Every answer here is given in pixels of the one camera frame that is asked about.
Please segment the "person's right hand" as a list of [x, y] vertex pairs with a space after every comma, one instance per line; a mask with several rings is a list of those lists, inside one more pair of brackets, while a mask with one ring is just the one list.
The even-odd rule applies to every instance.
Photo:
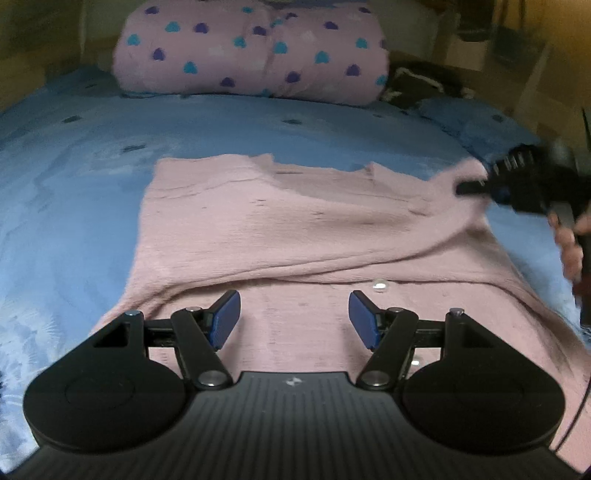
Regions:
[[548, 217], [549, 225], [554, 230], [554, 239], [560, 249], [564, 277], [572, 282], [578, 281], [582, 275], [584, 253], [576, 240], [577, 235], [590, 235], [590, 213], [581, 215], [574, 228], [562, 224], [555, 212]]

